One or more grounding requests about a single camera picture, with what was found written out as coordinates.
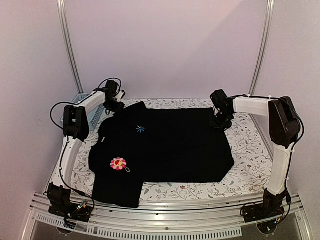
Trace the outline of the black t-shirt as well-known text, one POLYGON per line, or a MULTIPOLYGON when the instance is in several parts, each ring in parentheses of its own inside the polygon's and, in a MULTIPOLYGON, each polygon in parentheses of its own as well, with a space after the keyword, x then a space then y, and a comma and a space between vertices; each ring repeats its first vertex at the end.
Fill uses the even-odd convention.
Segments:
POLYGON ((144 183, 219 183, 234 166, 212 108, 150 109, 144 102, 105 119, 88 157, 95 201, 137 208, 144 183), (124 158, 130 173, 110 167, 124 158))

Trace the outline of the pink flower plush brooch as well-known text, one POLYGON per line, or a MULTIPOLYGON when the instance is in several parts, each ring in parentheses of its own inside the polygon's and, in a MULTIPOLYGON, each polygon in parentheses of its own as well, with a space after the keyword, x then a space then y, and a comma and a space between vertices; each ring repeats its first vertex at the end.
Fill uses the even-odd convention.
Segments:
POLYGON ((130 173, 131 170, 127 167, 127 161, 123 157, 116 157, 110 161, 110 167, 115 171, 126 171, 130 173))

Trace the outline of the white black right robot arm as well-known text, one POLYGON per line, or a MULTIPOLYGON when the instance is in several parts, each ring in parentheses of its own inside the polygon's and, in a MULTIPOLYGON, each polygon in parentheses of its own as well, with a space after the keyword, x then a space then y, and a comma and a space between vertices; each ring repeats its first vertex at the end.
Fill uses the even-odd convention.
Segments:
POLYGON ((292 156, 296 144, 304 135, 304 124, 295 110, 290 97, 227 96, 222 90, 215 90, 210 99, 217 112, 213 115, 213 125, 227 130, 232 126, 235 113, 245 113, 266 117, 269 122, 269 135, 273 143, 273 165, 267 188, 260 204, 245 204, 240 215, 246 223, 280 216, 272 222, 279 225, 288 215, 283 201, 290 206, 291 196, 287 188, 292 156))

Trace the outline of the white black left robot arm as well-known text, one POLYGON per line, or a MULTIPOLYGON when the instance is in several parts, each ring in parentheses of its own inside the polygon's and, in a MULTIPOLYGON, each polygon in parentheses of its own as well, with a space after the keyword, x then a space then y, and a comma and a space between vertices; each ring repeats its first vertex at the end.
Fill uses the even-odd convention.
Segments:
POLYGON ((76 222, 89 222, 94 206, 88 201, 93 197, 71 187, 71 171, 81 145, 88 138, 90 126, 88 114, 100 105, 109 112, 118 113, 124 108, 121 101, 126 92, 119 78, 107 78, 85 99, 78 102, 63 102, 62 149, 58 165, 47 188, 50 201, 49 213, 63 217, 64 224, 74 229, 76 222))

